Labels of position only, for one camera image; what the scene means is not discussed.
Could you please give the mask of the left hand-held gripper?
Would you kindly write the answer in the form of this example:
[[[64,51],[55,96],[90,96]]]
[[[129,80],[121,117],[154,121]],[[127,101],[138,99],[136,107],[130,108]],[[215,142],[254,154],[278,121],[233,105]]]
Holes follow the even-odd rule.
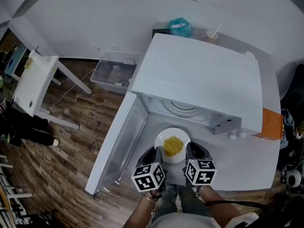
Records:
[[[151,147],[143,157],[160,157],[151,163],[144,163],[140,158],[132,174],[132,181],[139,192],[157,190],[158,192],[166,191],[166,170],[163,168],[162,147]]]

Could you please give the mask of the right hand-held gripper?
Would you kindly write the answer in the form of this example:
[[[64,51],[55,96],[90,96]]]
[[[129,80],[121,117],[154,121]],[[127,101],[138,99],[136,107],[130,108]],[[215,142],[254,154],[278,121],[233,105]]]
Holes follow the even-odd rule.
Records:
[[[216,164],[209,156],[209,151],[198,143],[189,142],[186,145],[186,156],[207,156],[204,159],[184,159],[182,168],[185,186],[211,185],[217,174]]]

